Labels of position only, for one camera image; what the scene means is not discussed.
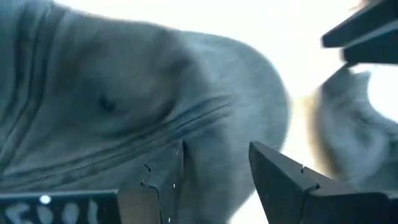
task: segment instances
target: blurred background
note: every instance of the blurred background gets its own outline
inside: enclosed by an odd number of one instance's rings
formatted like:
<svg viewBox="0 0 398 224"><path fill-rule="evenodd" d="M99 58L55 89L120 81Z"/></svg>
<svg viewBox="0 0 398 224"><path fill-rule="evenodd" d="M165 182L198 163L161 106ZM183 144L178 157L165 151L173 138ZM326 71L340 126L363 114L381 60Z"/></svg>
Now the blurred background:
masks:
<svg viewBox="0 0 398 224"><path fill-rule="evenodd" d="M320 37L360 8L359 0L57 0L106 17L149 21L218 34L245 42L269 58L289 92L292 115L282 153L329 175L312 132L317 88L339 69L338 49L326 50ZM232 224L266 223L257 194Z"/></svg>

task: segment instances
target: gray fabric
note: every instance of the gray fabric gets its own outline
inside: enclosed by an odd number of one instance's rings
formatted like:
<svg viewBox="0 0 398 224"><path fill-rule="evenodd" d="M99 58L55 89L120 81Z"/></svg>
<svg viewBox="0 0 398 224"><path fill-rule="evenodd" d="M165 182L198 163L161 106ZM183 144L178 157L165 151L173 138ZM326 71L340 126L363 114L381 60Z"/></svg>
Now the gray fabric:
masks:
<svg viewBox="0 0 398 224"><path fill-rule="evenodd" d="M321 88L317 124L340 180L368 190L398 189L398 124L368 99L369 72L337 71Z"/></svg>
<svg viewBox="0 0 398 224"><path fill-rule="evenodd" d="M285 137L272 65L224 37L53 11L0 0L0 189L129 188L141 154L184 140L181 223L225 223L254 190L249 142Z"/></svg>

